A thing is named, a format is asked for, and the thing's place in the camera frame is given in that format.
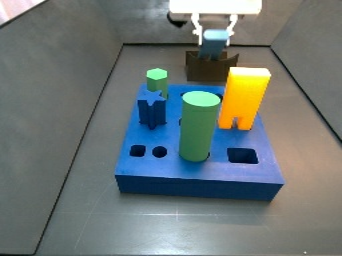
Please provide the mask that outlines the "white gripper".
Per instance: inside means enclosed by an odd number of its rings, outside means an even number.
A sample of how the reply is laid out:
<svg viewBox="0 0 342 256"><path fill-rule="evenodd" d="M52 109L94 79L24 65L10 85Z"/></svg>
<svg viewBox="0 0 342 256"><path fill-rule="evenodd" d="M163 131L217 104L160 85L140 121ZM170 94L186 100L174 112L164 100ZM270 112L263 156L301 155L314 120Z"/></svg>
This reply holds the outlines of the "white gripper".
<svg viewBox="0 0 342 256"><path fill-rule="evenodd" d="M258 14L262 10L262 0L170 0L170 11L175 14L191 14L194 25L193 34L198 36L198 44L203 42L203 27L199 23L199 14L231 14L226 28L230 46L231 37L235 34L234 27L238 22L238 14Z"/></svg>

